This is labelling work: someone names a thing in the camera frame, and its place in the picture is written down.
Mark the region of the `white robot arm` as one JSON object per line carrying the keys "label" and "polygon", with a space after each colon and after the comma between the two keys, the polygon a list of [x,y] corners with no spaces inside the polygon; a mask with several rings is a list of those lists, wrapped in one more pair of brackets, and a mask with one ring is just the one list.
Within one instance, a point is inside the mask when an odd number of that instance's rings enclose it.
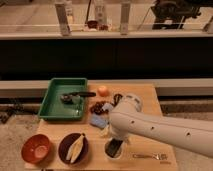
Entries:
{"label": "white robot arm", "polygon": [[137,95],[122,97],[109,113],[114,139],[125,141],[134,134],[213,158],[213,122],[144,114],[141,108]]}

